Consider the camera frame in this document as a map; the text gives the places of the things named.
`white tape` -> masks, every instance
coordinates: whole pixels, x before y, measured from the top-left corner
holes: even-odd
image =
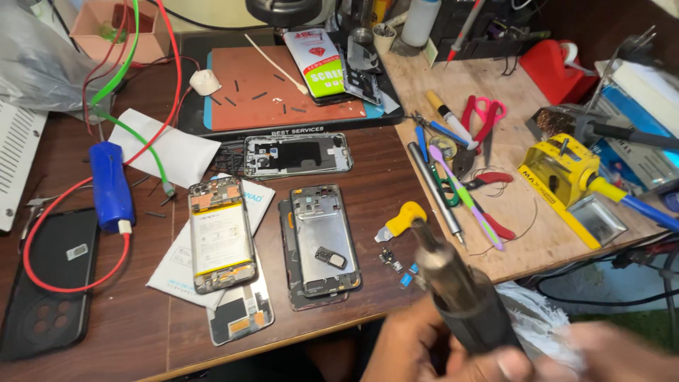
[[[189,80],[191,87],[202,96],[208,96],[221,88],[217,76],[210,69],[195,72]]]
[[[566,57],[564,58],[564,65],[567,67],[572,67],[575,69],[580,69],[585,72],[585,75],[596,75],[593,71],[585,69],[582,66],[575,63],[575,58],[578,56],[578,46],[572,42],[562,42],[560,44],[561,49],[566,52]]]

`white bottle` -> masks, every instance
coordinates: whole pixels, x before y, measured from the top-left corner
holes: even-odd
[[[424,46],[441,9],[441,0],[413,0],[408,9],[401,39],[410,46]]]

